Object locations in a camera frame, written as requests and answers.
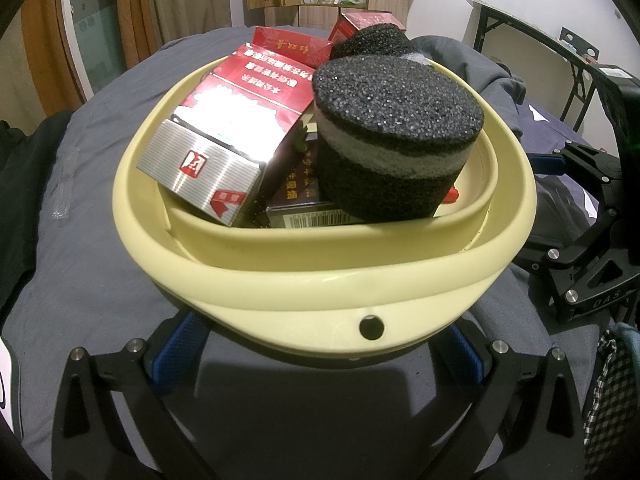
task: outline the shelf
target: shelf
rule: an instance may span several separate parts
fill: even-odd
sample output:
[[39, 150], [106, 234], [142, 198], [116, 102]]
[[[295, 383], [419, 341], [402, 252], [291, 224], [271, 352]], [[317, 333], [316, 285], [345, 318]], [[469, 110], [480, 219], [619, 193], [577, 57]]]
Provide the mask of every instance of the shelf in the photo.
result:
[[349, 7], [350, 9], [366, 9], [367, 4], [300, 4], [300, 7], [335, 7], [336, 9]]

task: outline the red logo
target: red logo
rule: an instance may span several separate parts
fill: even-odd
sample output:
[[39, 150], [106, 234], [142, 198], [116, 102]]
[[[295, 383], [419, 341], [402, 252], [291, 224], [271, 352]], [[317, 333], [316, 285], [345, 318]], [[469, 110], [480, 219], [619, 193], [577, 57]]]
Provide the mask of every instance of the red logo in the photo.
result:
[[245, 198], [246, 193], [219, 189], [213, 194], [209, 204], [216, 215], [221, 217], [222, 213], [224, 213], [228, 209], [225, 204], [240, 205], [242, 202], [244, 202]]
[[206, 156], [201, 155], [198, 152], [194, 152], [193, 150], [189, 150], [189, 153], [187, 153], [187, 156], [180, 165], [180, 171], [185, 175], [189, 175], [191, 178], [196, 178], [204, 167], [204, 163], [206, 161]]

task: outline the barcode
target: barcode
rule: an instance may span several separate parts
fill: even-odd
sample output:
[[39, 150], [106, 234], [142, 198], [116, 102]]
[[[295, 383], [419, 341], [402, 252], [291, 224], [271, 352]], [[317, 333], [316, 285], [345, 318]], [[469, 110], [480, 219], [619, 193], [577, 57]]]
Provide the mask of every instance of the barcode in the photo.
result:
[[345, 213], [342, 209], [283, 215], [282, 219], [284, 220], [284, 227], [287, 229], [327, 227], [329, 225], [347, 225], [360, 222], [360, 219]]

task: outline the white paper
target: white paper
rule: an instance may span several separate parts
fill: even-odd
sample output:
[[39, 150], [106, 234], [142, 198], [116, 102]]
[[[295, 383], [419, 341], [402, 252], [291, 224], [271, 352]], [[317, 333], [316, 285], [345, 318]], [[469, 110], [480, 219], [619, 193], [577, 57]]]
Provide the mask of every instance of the white paper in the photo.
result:
[[549, 120], [546, 119], [544, 115], [537, 111], [533, 106], [529, 105], [529, 110], [531, 110], [531, 113], [533, 113], [534, 121], [546, 121], [547, 123], [549, 122]]
[[593, 206], [591, 197], [589, 197], [588, 193], [585, 190], [582, 190], [582, 191], [584, 192], [584, 208], [587, 211], [587, 215], [589, 215], [589, 218], [597, 218], [598, 212], [596, 211], [596, 208]]
[[0, 413], [4, 416], [4, 420], [11, 430], [14, 430], [14, 414], [12, 412], [12, 375], [13, 364], [11, 355], [2, 339], [0, 339]]

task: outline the gray stripe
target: gray stripe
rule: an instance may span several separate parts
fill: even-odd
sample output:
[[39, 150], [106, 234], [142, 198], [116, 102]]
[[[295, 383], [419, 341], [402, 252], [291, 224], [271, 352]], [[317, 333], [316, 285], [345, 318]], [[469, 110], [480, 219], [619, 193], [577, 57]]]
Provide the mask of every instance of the gray stripe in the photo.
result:
[[408, 156], [351, 137], [337, 128], [316, 107], [318, 133], [339, 155], [379, 174], [397, 178], [436, 178], [465, 165], [473, 145], [461, 152]]

